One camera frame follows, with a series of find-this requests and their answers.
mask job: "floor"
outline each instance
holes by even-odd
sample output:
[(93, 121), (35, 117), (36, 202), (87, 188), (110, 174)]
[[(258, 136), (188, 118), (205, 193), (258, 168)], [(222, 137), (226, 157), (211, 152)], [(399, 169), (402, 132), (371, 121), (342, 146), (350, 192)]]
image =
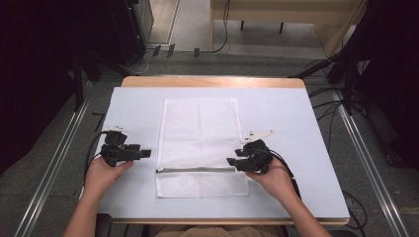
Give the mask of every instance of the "floor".
[[(206, 10), (208, 3), (207, 0), (179, 0), (179, 2), (151, 0), (155, 27), (152, 31), (153, 38), (150, 39), (152, 41), (150, 46), (161, 44), (162, 48), (168, 48), (169, 44), (175, 43), (177, 51), (193, 51), (196, 47), (201, 51), (210, 50), (207, 17), (209, 11)], [(159, 4), (166, 7), (166, 10), (159, 10), (157, 8)], [(198, 17), (191, 21), (190, 13), (195, 13)], [(198, 59), (191, 60), (192, 56), (181, 52), (175, 52), (171, 58), (166, 57), (163, 53), (156, 57), (151, 57), (148, 54), (146, 60), (139, 61), (130, 69), (141, 71), (145, 75), (287, 76), (293, 74), (294, 71), (303, 70), (314, 59), (325, 58), (311, 25), (285, 23), (281, 35), (278, 34), (278, 29), (279, 26), (276, 24), (246, 22), (244, 31), (240, 31), (240, 22), (229, 21), (227, 25), (228, 42), (216, 55), (201, 55)], [(221, 47), (224, 39), (224, 25), (222, 21), (217, 21), (214, 25), (213, 48)], [(324, 80), (325, 73), (327, 73), (327, 68), (325, 72), (316, 72), (314, 78), (305, 80), (308, 92), (328, 86)], [(79, 128), (73, 134), (73, 142), (67, 147), (65, 159), (61, 163), (57, 163), (61, 168), (58, 169), (55, 181), (47, 190), (48, 198), (40, 201), (39, 216), (36, 216), (38, 221), (32, 226), (31, 236), (54, 236), (55, 234), (58, 236), (65, 228), (66, 221), (71, 216), (80, 194), (81, 181), (77, 171), (83, 169), (82, 164), (89, 137), (96, 134), (94, 128), (100, 119), (97, 116), (92, 116), (92, 113), (106, 112), (112, 88), (121, 85), (121, 80), (122, 78), (118, 74), (106, 71), (101, 83), (94, 85), (90, 104), (85, 112), (86, 116), (81, 119)], [(333, 100), (334, 97), (333, 93), (326, 93), (319, 97), (313, 97), (311, 102), (313, 105), (319, 105)], [(34, 194), (40, 189), (39, 183), (42, 182), (43, 173), (50, 164), (50, 157), (54, 157), (54, 151), (60, 145), (61, 136), (74, 116), (72, 105), (73, 101), (70, 100), (40, 137), (33, 151), (1, 176), (1, 236), (14, 235), (31, 200), (34, 200)], [(325, 108), (315, 110), (316, 115), (321, 116), (325, 110)], [(329, 136), (332, 137), (330, 157), (342, 189), (358, 198), (368, 211), (369, 220), (365, 227), (367, 236), (409, 236), (409, 234), (410, 236), (419, 236), (418, 172), (389, 166), (385, 159), (386, 154), (383, 152), (383, 147), (377, 140), (372, 126), (362, 113), (354, 113), (352, 119), (364, 138), (363, 141), (368, 147), (379, 177), (385, 184), (388, 195), (394, 201), (403, 220), (404, 226), (401, 226), (400, 229), (406, 228), (409, 234), (396, 233), (390, 227), (388, 218), (383, 212), (385, 206), (378, 201), (379, 192), (373, 188), (372, 179), (366, 172), (368, 168), (360, 158), (360, 151), (354, 146), (344, 113), (339, 112), (339, 115), (336, 115), (334, 120), (330, 120), (330, 118), (321, 120), (319, 126), (325, 144), (329, 142)], [(358, 204), (352, 202), (349, 205), (358, 213), (357, 216), (360, 217), (360, 220), (365, 219)], [(123, 236), (125, 228), (124, 225), (114, 225), (112, 236)], [(139, 232), (140, 229), (137, 228), (139, 227), (132, 226), (128, 236)], [(289, 231), (291, 236), (296, 236), (292, 227), (289, 227)]]

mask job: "zipper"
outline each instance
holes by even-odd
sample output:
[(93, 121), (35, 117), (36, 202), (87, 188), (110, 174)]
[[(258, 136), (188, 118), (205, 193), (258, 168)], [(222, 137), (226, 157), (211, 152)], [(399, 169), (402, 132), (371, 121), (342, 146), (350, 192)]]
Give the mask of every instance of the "zipper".
[(225, 167), (225, 168), (211, 168), (211, 167), (159, 168), (159, 169), (156, 170), (156, 174), (180, 173), (180, 172), (214, 172), (214, 173), (226, 173), (226, 172), (235, 172), (235, 167)]

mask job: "forearm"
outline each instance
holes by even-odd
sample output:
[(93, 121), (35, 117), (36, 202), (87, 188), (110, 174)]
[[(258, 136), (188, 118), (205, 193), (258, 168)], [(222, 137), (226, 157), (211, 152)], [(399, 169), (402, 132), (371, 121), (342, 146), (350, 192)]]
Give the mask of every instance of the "forearm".
[(95, 236), (96, 214), (98, 202), (82, 197), (64, 232), (64, 237), (93, 237)]
[(301, 237), (330, 236), (329, 232), (314, 218), (301, 199), (295, 196), (290, 199), (283, 199), (281, 203), (289, 213)]

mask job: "black stand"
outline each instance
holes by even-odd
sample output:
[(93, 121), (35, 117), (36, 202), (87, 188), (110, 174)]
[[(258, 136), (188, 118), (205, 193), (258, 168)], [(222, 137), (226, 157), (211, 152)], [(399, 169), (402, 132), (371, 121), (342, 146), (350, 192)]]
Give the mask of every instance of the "black stand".
[(124, 70), (122, 67), (116, 65), (110, 60), (101, 57), (93, 51), (85, 51), (81, 49), (76, 49), (73, 55), (73, 69), (74, 69), (74, 95), (76, 97), (76, 105), (74, 112), (77, 112), (80, 109), (81, 104), (84, 101), (83, 95), (83, 83), (82, 83), (82, 68), (87, 74), (87, 77), (90, 81), (99, 81), (101, 77), (101, 71), (96, 65), (96, 61), (101, 62), (114, 71), (120, 73), (124, 77), (132, 76), (133, 74)]
[(310, 68), (306, 69), (303, 72), (300, 72), (296, 75), (289, 76), (289, 78), (299, 78), (303, 79), (316, 71), (323, 69), (324, 67), (330, 65), (331, 63), (335, 63), (328, 73), (326, 79), (331, 84), (336, 84), (339, 82), (340, 79), (346, 74), (345, 77), (345, 86), (344, 86), (344, 95), (342, 105), (344, 106), (345, 110), (347, 111), (348, 115), (351, 116), (351, 98), (352, 98), (352, 90), (354, 86), (354, 79), (357, 72), (357, 63), (358, 61), (353, 60), (352, 58), (345, 56), (341, 52), (338, 52), (331, 56), (328, 59), (324, 59), (319, 63), (311, 66)]

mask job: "cable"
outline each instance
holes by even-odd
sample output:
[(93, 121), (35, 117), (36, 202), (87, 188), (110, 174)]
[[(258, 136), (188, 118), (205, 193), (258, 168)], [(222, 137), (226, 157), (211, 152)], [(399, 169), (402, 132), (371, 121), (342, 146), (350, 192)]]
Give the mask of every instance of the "cable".
[(87, 175), (87, 171), (89, 170), (90, 163), (93, 161), (93, 159), (94, 159), (96, 156), (98, 156), (98, 155), (99, 155), (99, 153), (98, 153), (98, 154), (96, 154), (95, 156), (93, 156), (93, 158), (92, 158), (92, 159), (90, 159), (90, 153), (92, 152), (92, 148), (93, 148), (93, 146), (95, 145), (96, 141), (99, 139), (99, 137), (101, 137), (101, 135), (103, 135), (103, 134), (108, 134), (108, 132), (107, 132), (107, 131), (102, 131), (102, 132), (98, 133), (98, 134), (97, 134), (97, 135), (93, 138), (92, 142), (90, 143), (89, 149), (87, 150), (86, 160), (85, 160), (85, 162), (84, 162), (84, 179), (83, 179), (83, 183), (86, 181), (86, 175)]
[(320, 88), (320, 89), (317, 89), (315, 91), (312, 91), (310, 94), (308, 94), (308, 98), (311, 98), (311, 97), (316, 96), (316, 95), (318, 95), (318, 94), (320, 94), (322, 92), (330, 91), (330, 90), (343, 90), (343, 88), (336, 88), (336, 87), (324, 87), (324, 88)]
[(124, 231), (124, 237), (127, 236), (129, 230), (129, 224), (126, 225), (126, 230)]
[(141, 56), (137, 55), (137, 56), (135, 57), (135, 60), (133, 61), (133, 63), (132, 63), (132, 64), (130, 64), (130, 65), (128, 65), (128, 67), (135, 65), (135, 64), (139, 61), (139, 59), (140, 59), (140, 58), (141, 58)]
[(317, 121), (320, 121), (321, 119), (327, 117), (328, 115), (332, 114), (334, 112), (334, 110), (336, 110), (337, 108), (339, 108), (339, 106), (342, 105), (342, 101), (337, 103), (336, 105), (333, 105), (332, 107), (330, 107), (329, 109), (327, 109), (322, 116), (320, 116), (319, 118), (317, 118)]
[(348, 211), (349, 211), (349, 215), (351, 215), (351, 217), (354, 219), (355, 223), (357, 223), (357, 225), (359, 226), (359, 228), (355, 228), (355, 229), (359, 229), (360, 232), (361, 232), (361, 235), (363, 237), (366, 237), (366, 232), (364, 231), (364, 228), (361, 227), (360, 221), (358, 220), (357, 216), (355, 216), (354, 212), (352, 212), (351, 209), (348, 208)]
[[(240, 153), (241, 153), (241, 155), (243, 155), (243, 152), (246, 151), (244, 155), (246, 155), (248, 158), (253, 157), (253, 158), (258, 159), (258, 160), (264, 159), (263, 164), (259, 163), (259, 165), (262, 165), (262, 166), (257, 165), (257, 166), (254, 166), (254, 167), (251, 168), (251, 169), (259, 170), (259, 171), (264, 172), (264, 173), (266, 171), (268, 171), (268, 169), (269, 169), (269, 164), (265, 163), (265, 162), (268, 161), (268, 160), (266, 160), (266, 158), (268, 158), (268, 157), (270, 158), (269, 163), (274, 158), (279, 160), (284, 165), (284, 167), (287, 170), (287, 173), (290, 176), (290, 179), (291, 179), (291, 182), (293, 184), (293, 189), (295, 190), (295, 193), (298, 195), (299, 198), (301, 198), (301, 194), (299, 192), (299, 188), (298, 188), (298, 184), (296, 183), (295, 176), (294, 176), (293, 172), (291, 171), (290, 167), (288, 166), (287, 162), (276, 151), (270, 150), (268, 148), (268, 146), (266, 145), (266, 143), (262, 139), (258, 139), (256, 141), (247, 143), (243, 146), (243, 149), (238, 149), (238, 150), (236, 150), (237, 155), (239, 155)], [(265, 153), (266, 155), (268, 155), (268, 157), (266, 157), (266, 156), (261, 157), (260, 154), (258, 154), (257, 152)]]
[[(217, 53), (225, 47), (225, 45), (227, 44), (227, 41), (228, 41), (227, 24), (228, 24), (229, 12), (230, 12), (230, 0), (227, 0), (225, 2), (224, 13), (223, 13), (223, 16), (222, 16), (222, 21), (223, 21), (223, 24), (224, 24), (224, 32), (225, 32), (225, 39), (224, 39), (224, 43), (222, 44), (222, 46), (217, 50), (213, 50), (213, 51), (205, 50), (205, 51), (200, 51), (200, 53)], [(183, 50), (173, 50), (173, 52), (196, 53), (195, 51), (183, 51)]]
[(333, 113), (332, 113), (332, 118), (330, 119), (330, 124), (329, 124), (329, 140), (328, 140), (328, 142), (327, 142), (327, 153), (330, 153), (330, 145), (331, 145), (331, 143), (332, 143), (332, 123), (333, 123), (333, 118), (335, 117), (335, 113), (336, 113), (336, 111), (339, 109), (339, 107), (336, 107), (334, 110), (333, 110)]
[[(311, 63), (316, 62), (316, 61), (322, 61), (322, 60), (324, 60), (324, 59), (314, 59), (314, 60), (312, 60), (312, 61), (309, 61), (309, 62), (305, 65), (305, 70), (307, 70), (308, 65), (310, 65)], [(324, 76), (327, 76), (327, 74), (328, 74), (328, 73), (324, 70), (324, 68), (321, 68), (321, 70), (323, 71)]]
[(313, 109), (317, 109), (317, 108), (319, 108), (319, 107), (323, 107), (323, 106), (327, 106), (327, 105), (329, 105), (329, 104), (332, 104), (332, 103), (339, 103), (339, 102), (342, 102), (342, 101), (331, 101), (331, 102), (325, 102), (325, 103), (322, 103), (322, 104), (319, 104), (319, 105), (317, 105), (317, 106), (313, 106), (312, 108)]
[(142, 74), (142, 73), (146, 72), (146, 71), (148, 70), (148, 62), (147, 62), (147, 59), (145, 58), (145, 56), (147, 56), (147, 54), (148, 54), (148, 53), (150, 53), (150, 52), (152, 52), (152, 51), (147, 52), (147, 53), (143, 56), (143, 58), (144, 58), (144, 62), (145, 62), (145, 69), (144, 69), (144, 70), (142, 70), (142, 71), (140, 71), (140, 72), (137, 72), (137, 71), (134, 71), (134, 70), (130, 69), (130, 68), (129, 68), (129, 67), (127, 67), (127, 66), (125, 66), (125, 69), (126, 69), (126, 70), (128, 70), (128, 71), (130, 71), (130, 72), (132, 72), (132, 73), (134, 73), (134, 74), (135, 74), (135, 76), (139, 76), (139, 74)]
[(363, 224), (360, 224), (359, 222), (358, 222), (358, 226), (357, 227), (355, 227), (355, 226), (351, 226), (351, 225), (349, 225), (349, 224), (346, 224), (346, 226), (348, 226), (349, 228), (351, 228), (351, 229), (359, 229), (359, 228), (364, 228), (366, 225), (367, 225), (367, 221), (368, 221), (368, 216), (367, 216), (367, 211), (366, 211), (366, 209), (364, 208), (364, 206), (363, 206), (363, 204), (358, 200), (358, 199), (356, 199), (354, 196), (352, 196), (352, 195), (350, 195), (349, 193), (347, 193), (347, 192), (345, 192), (345, 191), (342, 191), (342, 193), (344, 194), (344, 195), (346, 195), (346, 196), (349, 196), (351, 199), (353, 199), (357, 204), (359, 204), (360, 205), (360, 207), (361, 207), (361, 209), (363, 210), (363, 213), (364, 213), (364, 216), (366, 217), (366, 219), (365, 219), (365, 221), (364, 221), (364, 223)]
[(363, 62), (363, 68), (362, 68), (362, 70), (361, 70), (361, 75), (363, 75), (364, 74), (364, 70), (366, 69), (366, 60), (364, 60), (364, 62)]

